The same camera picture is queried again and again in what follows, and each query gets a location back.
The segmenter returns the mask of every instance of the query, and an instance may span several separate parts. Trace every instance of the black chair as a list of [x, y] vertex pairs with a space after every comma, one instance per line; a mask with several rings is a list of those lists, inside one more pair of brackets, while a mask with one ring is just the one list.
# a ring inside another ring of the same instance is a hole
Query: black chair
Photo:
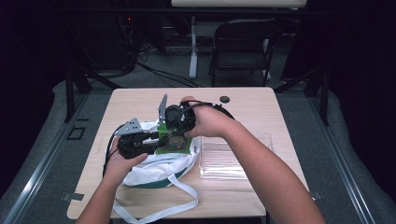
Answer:
[[[265, 70], [265, 86], [274, 44], [282, 34], [282, 26], [272, 20], [232, 20], [223, 23], [215, 32], [209, 75], [215, 86], [216, 69]], [[263, 41], [268, 39], [264, 48]]]

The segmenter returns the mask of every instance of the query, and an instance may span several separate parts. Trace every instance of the wooden tabletop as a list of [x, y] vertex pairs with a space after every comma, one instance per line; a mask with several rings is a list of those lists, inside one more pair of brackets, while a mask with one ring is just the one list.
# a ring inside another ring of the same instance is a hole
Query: wooden tabletop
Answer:
[[[290, 139], [275, 94], [270, 88], [174, 88], [174, 89], [118, 89], [108, 103], [106, 113], [92, 144], [90, 155], [81, 174], [76, 193], [84, 194], [81, 202], [72, 201], [67, 215], [77, 219], [87, 205], [102, 178], [108, 140], [121, 124], [132, 118], [154, 121], [163, 95], [167, 105], [178, 105], [181, 98], [192, 95], [196, 99], [220, 104], [220, 96], [231, 102], [223, 105], [253, 133], [270, 133], [274, 151], [306, 185], [303, 171]], [[199, 192], [199, 204], [171, 218], [195, 217], [261, 217], [265, 209], [247, 180], [202, 179], [199, 160], [180, 181]], [[171, 206], [188, 203], [192, 197], [177, 187], [164, 189], [134, 189], [121, 185], [116, 195], [122, 206], [135, 217], [145, 217]]]
[[173, 7], [305, 7], [306, 0], [172, 0]]

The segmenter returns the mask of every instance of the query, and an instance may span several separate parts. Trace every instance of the bag strap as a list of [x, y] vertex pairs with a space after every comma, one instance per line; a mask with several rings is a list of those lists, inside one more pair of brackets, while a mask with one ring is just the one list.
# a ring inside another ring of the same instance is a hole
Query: bag strap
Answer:
[[122, 219], [124, 219], [127, 223], [146, 224], [161, 219], [163, 217], [168, 217], [173, 214], [187, 211], [189, 209], [192, 209], [198, 204], [198, 192], [195, 189], [178, 181], [175, 175], [170, 175], [168, 179], [170, 182], [172, 182], [172, 184], [189, 193], [192, 197], [194, 197], [195, 200], [189, 203], [184, 203], [178, 206], [167, 208], [161, 212], [157, 212], [148, 215], [146, 217], [142, 217], [140, 219], [136, 219], [134, 216], [132, 216], [132, 214], [130, 214], [124, 207], [122, 207], [122, 205], [120, 205], [119, 202], [117, 202], [117, 200], [114, 200], [114, 204], [113, 204], [114, 211], [117, 214], [119, 214], [119, 216], [122, 217]]

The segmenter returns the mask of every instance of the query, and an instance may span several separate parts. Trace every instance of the forearm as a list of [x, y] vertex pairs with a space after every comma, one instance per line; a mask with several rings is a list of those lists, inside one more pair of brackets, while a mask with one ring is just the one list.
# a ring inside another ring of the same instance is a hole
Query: forearm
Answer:
[[102, 181], [76, 223], [108, 223], [117, 186]]
[[224, 139], [276, 223], [323, 223], [297, 175], [242, 124], [231, 121]]

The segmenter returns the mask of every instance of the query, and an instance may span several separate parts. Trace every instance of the transparent plastic box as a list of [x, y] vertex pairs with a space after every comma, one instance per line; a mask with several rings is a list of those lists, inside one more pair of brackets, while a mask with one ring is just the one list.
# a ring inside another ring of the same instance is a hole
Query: transparent plastic box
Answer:
[[[273, 150], [271, 134], [254, 135]], [[200, 176], [210, 179], [248, 179], [228, 144], [222, 138], [201, 137]]]

